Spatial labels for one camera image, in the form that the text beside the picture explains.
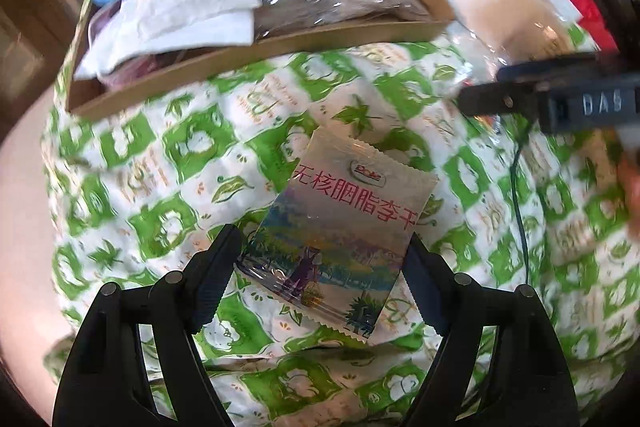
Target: black device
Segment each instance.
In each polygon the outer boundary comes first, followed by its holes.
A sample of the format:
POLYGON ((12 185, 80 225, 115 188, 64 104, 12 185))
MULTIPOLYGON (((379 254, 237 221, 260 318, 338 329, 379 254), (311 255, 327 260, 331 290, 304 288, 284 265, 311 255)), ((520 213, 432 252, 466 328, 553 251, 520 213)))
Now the black device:
MULTIPOLYGON (((136 289, 103 285, 66 362, 53 427, 232 427, 192 334, 213 318, 241 249, 241 233, 226 225, 183 272, 136 289), (152 325, 176 420, 154 405, 139 324, 152 325)), ((532 287, 481 287, 454 274, 415 234, 402 272, 424 322, 443 340, 401 427, 580 425, 561 346, 532 287), (485 326, 497 330, 478 411, 456 421, 485 326)))
POLYGON ((594 0, 616 54, 575 54, 502 68, 497 82, 461 90, 467 116, 519 113, 545 134, 640 121, 640 0, 594 0))

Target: patterned fabric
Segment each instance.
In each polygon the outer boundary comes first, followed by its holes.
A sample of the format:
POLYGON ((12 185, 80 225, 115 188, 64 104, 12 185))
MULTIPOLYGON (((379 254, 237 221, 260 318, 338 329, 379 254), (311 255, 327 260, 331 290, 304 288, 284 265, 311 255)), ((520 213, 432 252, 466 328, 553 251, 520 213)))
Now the patterned fabric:
MULTIPOLYGON (((579 28, 571 34, 589 44, 579 28)), ((417 230, 454 270, 491 287, 524 281, 508 176, 517 126, 496 146, 442 97, 468 71, 446 36, 275 57, 97 123, 63 110, 77 42, 56 83, 42 144, 57 230, 54 283, 76 328, 103 283, 151 284, 184 268, 225 223, 255 230, 319 125, 440 177, 417 230)), ((619 144, 602 132, 546 138, 534 131, 517 177, 532 284, 582 407, 614 385, 638 336, 640 251, 626 234, 619 156, 619 144)), ((142 339, 158 407, 171 414, 149 327, 142 339)), ((398 418, 439 342, 403 277, 367 345, 301 316, 238 274, 196 336, 238 426, 398 418)), ((56 375, 68 348, 63 342, 47 358, 56 375)), ((470 389, 491 350, 487 329, 470 389)))

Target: illustration on packet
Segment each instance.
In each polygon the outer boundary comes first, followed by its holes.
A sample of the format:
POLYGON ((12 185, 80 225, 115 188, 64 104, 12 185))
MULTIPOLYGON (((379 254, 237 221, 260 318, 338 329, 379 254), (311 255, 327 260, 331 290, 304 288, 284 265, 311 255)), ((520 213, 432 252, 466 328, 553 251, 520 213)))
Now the illustration on packet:
POLYGON ((436 182, 318 128, 238 268, 307 317, 366 341, 436 182))

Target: green and white tablecloth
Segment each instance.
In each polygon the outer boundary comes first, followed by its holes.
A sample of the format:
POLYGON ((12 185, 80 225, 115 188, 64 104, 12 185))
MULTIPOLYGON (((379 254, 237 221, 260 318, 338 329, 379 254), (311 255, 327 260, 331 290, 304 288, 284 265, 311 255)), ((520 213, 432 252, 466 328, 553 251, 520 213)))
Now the green and white tablecloth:
MULTIPOLYGON (((575 27, 572 35, 586 38, 575 27)), ((491 287, 524 281, 508 176, 513 139, 495 146, 438 96, 466 68, 446 36, 272 58, 194 78, 97 123, 63 110, 73 52, 56 83, 43 153, 57 229, 54 282, 74 327, 104 282, 151 284, 184 268, 223 224, 255 230, 319 125, 438 174, 417 230, 454 270, 491 287)), ((619 156, 602 132, 534 132, 518 172, 532 283, 582 407, 614 385, 639 331, 640 249, 626 233, 619 156)), ((486 372, 491 334, 471 387, 486 372)), ((169 413, 149 328, 142 337, 154 396, 169 413)), ((399 417, 440 341, 402 277, 367 346, 238 276, 196 339, 233 422, 278 427, 399 417)), ((57 375, 68 344, 47 358, 57 375)))

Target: floral cloth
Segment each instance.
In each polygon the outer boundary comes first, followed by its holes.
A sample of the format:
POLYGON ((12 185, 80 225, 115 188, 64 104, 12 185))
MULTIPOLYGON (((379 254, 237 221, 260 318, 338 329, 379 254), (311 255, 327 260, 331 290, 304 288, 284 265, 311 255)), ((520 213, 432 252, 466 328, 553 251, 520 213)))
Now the floral cloth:
MULTIPOLYGON (((571 34, 589 44, 579 28, 571 34)), ((446 36, 274 57, 194 78, 96 123, 63 110, 77 42, 57 80, 42 144, 57 229, 54 283, 76 328, 103 283, 151 284, 184 268, 225 223, 255 230, 319 125, 435 172, 440 183, 417 227, 427 247, 482 285, 524 282, 509 179, 516 131, 508 126, 497 146, 441 97, 467 71, 446 36)), ((618 142, 599 131, 534 131, 517 176, 532 285, 582 407, 615 384, 638 336, 640 251, 626 233, 619 157, 618 142)), ((142 339, 156 402, 171 414, 149 327, 142 339)), ((367 345, 238 274, 196 336, 233 422, 278 427, 402 416, 439 342, 402 276, 367 345)), ((69 345, 47 358, 57 375, 69 345)), ((488 329, 470 389, 491 350, 488 329)))

